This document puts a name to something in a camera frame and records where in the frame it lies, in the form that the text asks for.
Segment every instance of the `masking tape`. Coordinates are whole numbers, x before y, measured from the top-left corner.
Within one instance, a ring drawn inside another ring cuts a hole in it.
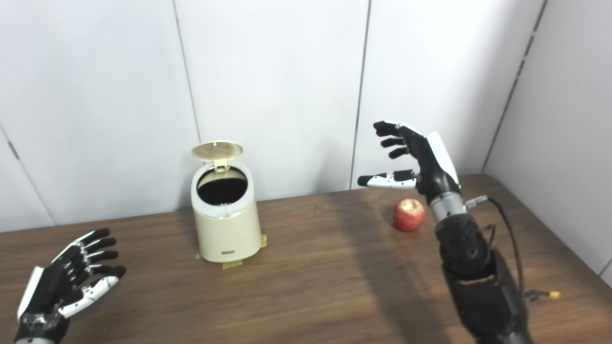
[[[242,265],[242,261],[241,260],[229,261],[229,262],[223,264],[223,267],[221,268],[221,270],[231,269],[232,267],[236,267],[236,266],[240,266],[240,265]]]

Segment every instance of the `table surface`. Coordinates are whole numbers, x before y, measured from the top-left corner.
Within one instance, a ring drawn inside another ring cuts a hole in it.
[[[506,189],[484,175],[461,178],[464,198],[501,202],[518,235],[527,289],[559,290],[529,305],[534,340],[612,340],[612,290]],[[196,260],[192,213],[0,234],[0,340],[12,343],[15,312],[36,264],[76,237],[109,227],[127,274],[72,320],[71,343],[473,343],[440,271],[434,219],[415,233],[390,226],[393,205],[414,190],[360,189],[258,203],[268,246],[225,271]],[[490,204],[471,211],[496,223],[494,246],[515,267]]]

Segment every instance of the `apple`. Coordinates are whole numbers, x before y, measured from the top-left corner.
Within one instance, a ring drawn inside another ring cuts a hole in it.
[[[393,227],[398,231],[413,232],[425,221],[425,207],[414,198],[405,198],[393,208]]]

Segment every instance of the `robotic hand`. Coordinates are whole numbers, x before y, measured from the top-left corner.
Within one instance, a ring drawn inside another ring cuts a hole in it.
[[[503,257],[490,247],[483,230],[468,214],[469,208],[487,197],[463,202],[457,172],[437,132],[425,137],[397,121],[377,122],[374,128],[378,136],[390,136],[381,142],[383,147],[400,146],[389,153],[390,158],[411,154],[420,171],[361,176],[357,183],[366,187],[416,187],[436,218],[442,271],[463,325],[478,344],[532,344],[523,291],[517,289]]]
[[[16,344],[59,344],[70,317],[97,301],[125,274],[123,266],[95,264],[115,259],[115,251],[99,251],[114,245],[108,228],[95,230],[71,242],[48,267],[36,266],[17,311]],[[79,288],[94,274],[103,277]]]

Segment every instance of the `cream trash can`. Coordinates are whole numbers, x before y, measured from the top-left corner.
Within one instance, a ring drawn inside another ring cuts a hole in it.
[[[196,159],[206,162],[193,176],[191,199],[200,255],[211,262],[243,260],[261,247],[251,172],[239,162],[229,163],[241,154],[242,147],[228,141],[192,150]]]

